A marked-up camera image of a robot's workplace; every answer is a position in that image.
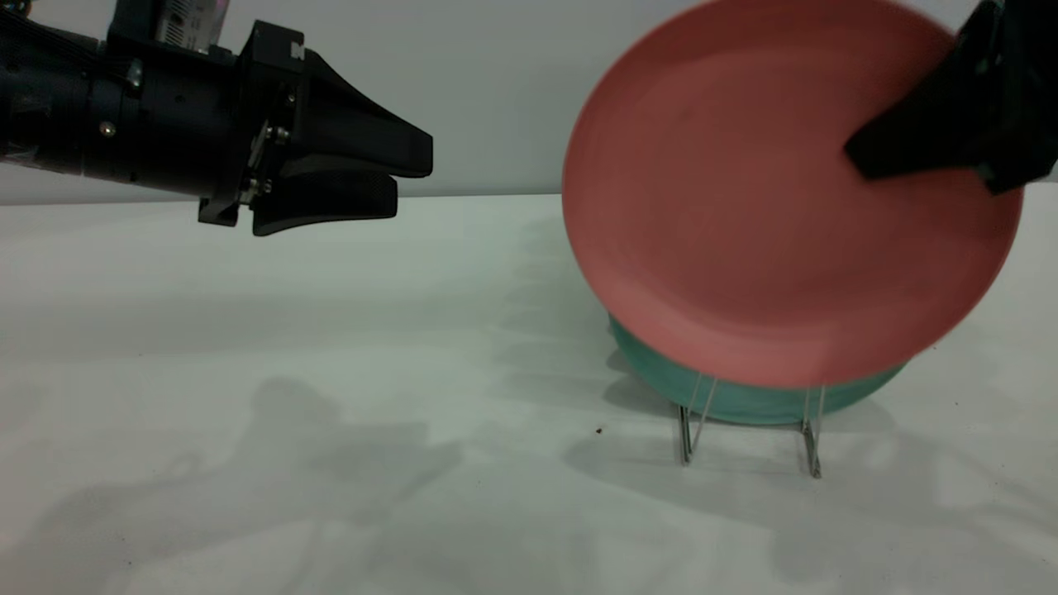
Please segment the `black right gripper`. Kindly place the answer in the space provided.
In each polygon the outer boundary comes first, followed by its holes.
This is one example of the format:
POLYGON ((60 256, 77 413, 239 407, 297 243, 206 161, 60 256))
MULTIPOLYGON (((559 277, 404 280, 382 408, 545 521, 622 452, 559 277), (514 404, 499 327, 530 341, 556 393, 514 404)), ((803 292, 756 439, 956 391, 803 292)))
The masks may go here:
POLYGON ((981 1, 955 52, 844 143, 869 180, 973 169, 991 193, 1056 166, 1057 3, 981 1))

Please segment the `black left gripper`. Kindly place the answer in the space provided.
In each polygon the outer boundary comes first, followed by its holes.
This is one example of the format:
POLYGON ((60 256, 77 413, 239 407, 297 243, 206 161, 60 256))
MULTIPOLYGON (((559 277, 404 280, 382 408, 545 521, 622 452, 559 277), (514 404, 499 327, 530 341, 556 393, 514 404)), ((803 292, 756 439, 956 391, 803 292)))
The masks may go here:
POLYGON ((300 31, 257 21, 235 55, 165 44, 142 20, 114 20, 105 54, 130 67, 122 84, 96 80, 99 137, 84 172, 196 196, 205 226, 235 226, 249 205, 257 237, 389 219, 399 208, 389 175, 433 174, 433 136, 355 90, 306 50, 300 31))

